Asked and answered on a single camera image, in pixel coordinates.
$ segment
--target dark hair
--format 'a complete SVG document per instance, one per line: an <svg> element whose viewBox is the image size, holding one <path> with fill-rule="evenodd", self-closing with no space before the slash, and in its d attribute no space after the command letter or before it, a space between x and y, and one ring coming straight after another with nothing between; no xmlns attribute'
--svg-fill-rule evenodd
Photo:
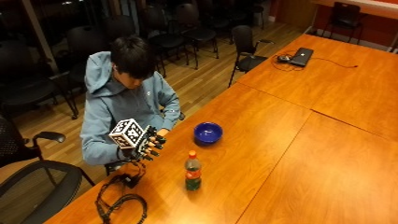
<svg viewBox="0 0 398 224"><path fill-rule="evenodd" d="M111 61L120 73L133 78L149 78L156 69L156 56L151 45L139 36L120 37L111 45Z"/></svg>

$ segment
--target blue bowl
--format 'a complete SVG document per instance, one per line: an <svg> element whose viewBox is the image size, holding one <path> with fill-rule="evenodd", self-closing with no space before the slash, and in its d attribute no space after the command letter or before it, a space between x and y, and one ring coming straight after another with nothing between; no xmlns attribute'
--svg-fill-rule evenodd
<svg viewBox="0 0 398 224"><path fill-rule="evenodd" d="M197 125L194 136L200 144L209 145L216 143L217 140L222 137L222 129L216 123L204 122Z"/></svg>

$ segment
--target bottle label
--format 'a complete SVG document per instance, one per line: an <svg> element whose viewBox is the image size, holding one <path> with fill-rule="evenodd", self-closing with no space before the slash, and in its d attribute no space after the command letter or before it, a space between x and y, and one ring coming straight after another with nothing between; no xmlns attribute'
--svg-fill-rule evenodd
<svg viewBox="0 0 398 224"><path fill-rule="evenodd" d="M200 169L196 170L196 171L186 170L185 177L186 177L186 179L197 179L197 178L200 178Z"/></svg>

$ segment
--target sleeve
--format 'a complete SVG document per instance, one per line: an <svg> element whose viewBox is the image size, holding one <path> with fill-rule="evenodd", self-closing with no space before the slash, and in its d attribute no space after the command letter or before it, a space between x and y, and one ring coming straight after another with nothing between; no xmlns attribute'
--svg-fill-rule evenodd
<svg viewBox="0 0 398 224"><path fill-rule="evenodd" d="M170 131L180 117L180 99L173 88L164 80L161 74L156 73L154 76L157 82L156 86L158 87L160 104L164 107L164 120L161 127Z"/></svg>
<svg viewBox="0 0 398 224"><path fill-rule="evenodd" d="M84 160L91 165L104 165L117 158L117 145L108 137L112 116L100 98L85 97L85 119L81 130Z"/></svg>

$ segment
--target hand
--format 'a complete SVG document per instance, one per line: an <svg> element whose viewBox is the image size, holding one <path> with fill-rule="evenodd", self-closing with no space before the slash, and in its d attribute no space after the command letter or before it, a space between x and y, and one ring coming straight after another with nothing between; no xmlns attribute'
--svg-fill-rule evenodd
<svg viewBox="0 0 398 224"><path fill-rule="evenodd" d="M164 137L168 133L169 133L169 131L166 129L160 129L157 132L158 136L161 136L161 137Z"/></svg>
<svg viewBox="0 0 398 224"><path fill-rule="evenodd" d="M149 147L156 147L158 149L162 149L162 145L165 142L164 136L169 133L169 131L166 129L160 129L157 132L157 136L158 137L151 137L149 138L149 143L148 146Z"/></svg>

